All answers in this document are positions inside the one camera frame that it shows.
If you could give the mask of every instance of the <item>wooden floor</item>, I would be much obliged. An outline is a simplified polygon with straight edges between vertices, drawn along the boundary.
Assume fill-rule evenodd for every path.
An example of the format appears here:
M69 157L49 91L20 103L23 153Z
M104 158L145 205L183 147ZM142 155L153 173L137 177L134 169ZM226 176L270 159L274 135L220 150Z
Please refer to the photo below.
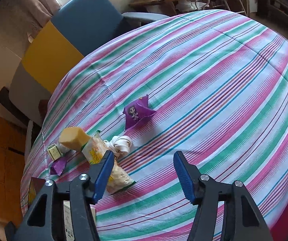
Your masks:
M24 156L8 150L24 152L25 132L0 117L0 238L5 240L3 226L12 221L18 226L22 221L20 209L20 180Z

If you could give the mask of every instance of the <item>striped bedspread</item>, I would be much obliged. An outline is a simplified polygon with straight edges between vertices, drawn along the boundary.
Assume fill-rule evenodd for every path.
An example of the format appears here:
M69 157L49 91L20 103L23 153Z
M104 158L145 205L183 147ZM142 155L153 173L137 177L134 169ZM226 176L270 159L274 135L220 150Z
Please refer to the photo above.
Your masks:
M71 181L88 169L84 156L71 151L63 175L50 175L46 148L65 127L90 135L101 130L110 140L124 134L124 106L147 94L156 114L126 133L133 146L119 161L137 183L105 194L95 206L101 240L186 240L196 206L184 198L173 168L177 150L217 181L244 182L273 226L288 202L288 41L223 10L133 30L64 77L24 170L23 213L32 176ZM214 240L223 207L219 203Z

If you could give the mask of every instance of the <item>purple wrapper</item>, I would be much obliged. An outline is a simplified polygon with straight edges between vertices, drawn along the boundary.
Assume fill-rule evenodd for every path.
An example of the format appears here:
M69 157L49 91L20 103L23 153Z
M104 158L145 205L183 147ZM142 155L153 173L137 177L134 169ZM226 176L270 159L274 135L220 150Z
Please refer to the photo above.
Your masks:
M50 174L60 176L63 173L63 171L66 167L66 164L67 164L67 158L66 157L61 157L61 158L55 160L50 167Z
M126 115L125 130L136 124L146 124L155 114L155 110L148 107L148 95L141 97L127 105L123 113Z

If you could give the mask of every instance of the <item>sponge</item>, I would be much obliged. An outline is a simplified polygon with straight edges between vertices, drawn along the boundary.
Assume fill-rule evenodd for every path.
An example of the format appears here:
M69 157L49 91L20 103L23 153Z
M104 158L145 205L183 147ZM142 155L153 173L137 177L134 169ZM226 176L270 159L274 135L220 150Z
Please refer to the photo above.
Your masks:
M82 150L90 139L91 136L87 135L82 128L69 127L62 131L58 142L69 149Z

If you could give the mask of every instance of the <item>cartoon character print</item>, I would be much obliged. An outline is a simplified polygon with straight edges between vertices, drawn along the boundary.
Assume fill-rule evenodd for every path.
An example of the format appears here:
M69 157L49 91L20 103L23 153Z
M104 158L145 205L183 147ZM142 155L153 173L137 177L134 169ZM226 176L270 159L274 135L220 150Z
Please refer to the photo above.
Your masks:
M138 121L138 113L135 109L134 106L131 106L129 109L128 109L128 113L130 114L130 116L132 117L132 119L134 121Z

